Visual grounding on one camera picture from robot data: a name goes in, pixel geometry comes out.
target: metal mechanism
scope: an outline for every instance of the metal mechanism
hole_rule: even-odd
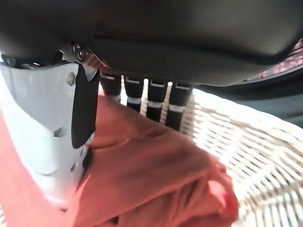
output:
[[[16,151],[44,196],[65,210],[90,160],[87,144],[95,130],[99,80],[105,94],[120,102],[121,75],[109,74],[109,67],[80,43],[43,61],[2,57],[3,113]],[[127,105],[138,112],[143,80],[125,75]],[[167,86],[167,81],[149,81],[146,116],[157,122]],[[179,129],[191,89],[173,85],[167,126]]]

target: bolt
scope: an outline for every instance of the bolt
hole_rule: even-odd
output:
[[[75,74],[73,72],[70,72],[69,74],[67,74],[67,79],[66,82],[72,86],[75,82]]]
[[[86,47],[81,44],[81,43],[75,43],[72,46],[72,51],[75,55],[77,55],[77,58],[79,61],[84,61],[85,57],[86,57]]]

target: woven texture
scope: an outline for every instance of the woven texture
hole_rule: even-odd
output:
[[[2,206],[0,205],[0,227],[7,227],[7,223],[4,217],[4,211],[2,210]]]
[[[124,86],[121,96],[125,105]],[[146,107],[147,81],[141,114]],[[233,227],[303,227],[303,129],[194,89],[180,132],[227,166],[240,202]]]

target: orange towel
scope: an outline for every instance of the orange towel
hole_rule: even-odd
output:
[[[238,203],[225,167],[179,133],[98,101],[93,159],[66,213],[22,167],[0,121],[0,204],[8,227],[229,227]]]

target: hole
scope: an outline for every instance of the hole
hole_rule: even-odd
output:
[[[60,127],[56,131],[53,132],[53,136],[57,138],[62,138],[66,135],[68,129],[65,127]]]
[[[77,166],[78,166],[78,163],[75,163],[74,165],[72,165],[70,172],[73,172]]]

